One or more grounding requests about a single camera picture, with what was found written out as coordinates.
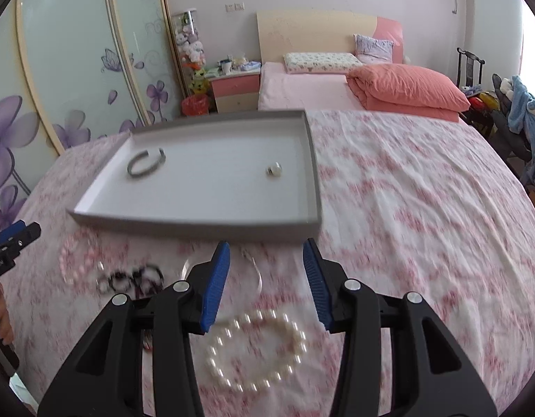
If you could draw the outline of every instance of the person's hand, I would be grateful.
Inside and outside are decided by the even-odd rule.
[[[10,345],[14,339],[13,328],[10,325],[7,302],[0,283],[0,339],[3,345]]]

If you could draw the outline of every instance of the floral pillow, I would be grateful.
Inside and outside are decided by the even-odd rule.
[[[287,53],[288,74],[347,74],[363,65],[351,53]]]
[[[393,62],[392,40],[374,39],[361,34],[354,35],[356,57],[364,64],[383,64]]]

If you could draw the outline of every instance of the nightstand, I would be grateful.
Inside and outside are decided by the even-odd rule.
[[[208,80],[213,89],[217,111],[220,113],[258,109],[260,69],[233,72]]]

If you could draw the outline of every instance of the cup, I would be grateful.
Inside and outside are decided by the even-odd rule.
[[[232,61],[224,59],[221,61],[221,69],[224,75],[230,75],[230,68],[232,67]]]

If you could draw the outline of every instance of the sliding wardrobe door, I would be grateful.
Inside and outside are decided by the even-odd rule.
[[[0,229],[15,220],[58,156],[30,98],[14,19],[12,0],[0,17]]]
[[[181,93],[161,0],[114,0],[123,43],[134,55],[138,92],[150,119],[180,116]]]
[[[23,61],[41,118],[63,148],[118,133],[141,119],[113,36],[107,0],[18,0]],[[130,52],[135,64],[144,58]]]

